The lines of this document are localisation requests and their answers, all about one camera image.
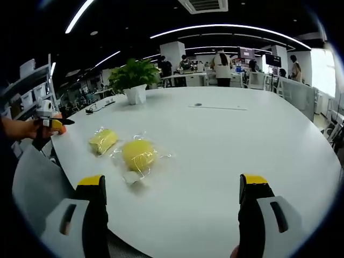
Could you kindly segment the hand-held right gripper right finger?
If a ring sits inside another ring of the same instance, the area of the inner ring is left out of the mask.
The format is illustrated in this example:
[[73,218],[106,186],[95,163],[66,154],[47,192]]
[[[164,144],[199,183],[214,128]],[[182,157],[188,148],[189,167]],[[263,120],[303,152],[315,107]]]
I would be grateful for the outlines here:
[[305,233],[298,211],[262,176],[241,174],[238,257],[291,257]]

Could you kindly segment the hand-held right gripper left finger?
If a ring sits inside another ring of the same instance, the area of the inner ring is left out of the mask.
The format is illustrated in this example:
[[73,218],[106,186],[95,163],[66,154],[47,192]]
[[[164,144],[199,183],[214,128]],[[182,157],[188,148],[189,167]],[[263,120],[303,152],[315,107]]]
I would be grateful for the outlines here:
[[54,257],[109,257],[104,175],[82,179],[47,216],[41,241]]

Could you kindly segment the person's left hand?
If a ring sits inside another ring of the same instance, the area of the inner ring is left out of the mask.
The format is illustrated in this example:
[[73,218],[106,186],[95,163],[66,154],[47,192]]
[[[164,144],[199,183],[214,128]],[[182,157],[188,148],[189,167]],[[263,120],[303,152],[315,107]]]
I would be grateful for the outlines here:
[[15,137],[16,139],[36,139],[36,138],[49,138],[54,134],[54,130],[43,125],[43,120],[29,120],[20,121],[15,120]]

